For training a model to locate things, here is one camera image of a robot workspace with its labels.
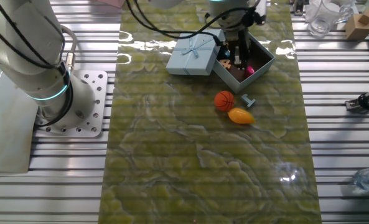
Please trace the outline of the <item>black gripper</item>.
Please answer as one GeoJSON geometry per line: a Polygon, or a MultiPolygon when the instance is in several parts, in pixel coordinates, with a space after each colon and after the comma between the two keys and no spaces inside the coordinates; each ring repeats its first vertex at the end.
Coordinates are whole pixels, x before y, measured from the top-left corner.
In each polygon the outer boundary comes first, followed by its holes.
{"type": "Polygon", "coordinates": [[[230,62],[242,70],[248,66],[250,58],[250,36],[247,27],[225,31],[225,39],[227,42],[230,42],[230,62]]]}

